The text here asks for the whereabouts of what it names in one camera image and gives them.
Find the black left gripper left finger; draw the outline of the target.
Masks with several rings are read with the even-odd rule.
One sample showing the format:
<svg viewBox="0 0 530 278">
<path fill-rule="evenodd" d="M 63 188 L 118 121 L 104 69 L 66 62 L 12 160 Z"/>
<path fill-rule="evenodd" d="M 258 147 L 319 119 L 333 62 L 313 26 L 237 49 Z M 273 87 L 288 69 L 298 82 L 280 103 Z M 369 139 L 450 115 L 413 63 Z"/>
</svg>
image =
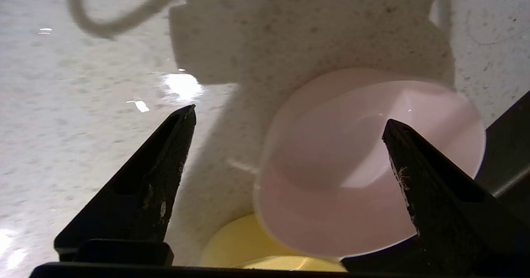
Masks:
<svg viewBox="0 0 530 278">
<path fill-rule="evenodd" d="M 55 237 L 62 262 L 93 239 L 162 242 L 193 140 L 195 106 L 172 112 Z"/>
</svg>

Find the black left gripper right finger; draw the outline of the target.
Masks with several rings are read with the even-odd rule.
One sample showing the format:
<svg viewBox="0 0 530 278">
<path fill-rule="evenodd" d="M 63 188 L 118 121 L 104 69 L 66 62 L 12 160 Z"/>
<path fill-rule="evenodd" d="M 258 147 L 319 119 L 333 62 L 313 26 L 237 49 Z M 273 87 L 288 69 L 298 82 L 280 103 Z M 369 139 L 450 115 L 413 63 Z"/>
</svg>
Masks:
<svg viewBox="0 0 530 278">
<path fill-rule="evenodd" d="M 348 271 L 528 278 L 528 225 L 409 125 L 389 119 L 382 140 L 422 251 L 344 258 Z"/>
</svg>

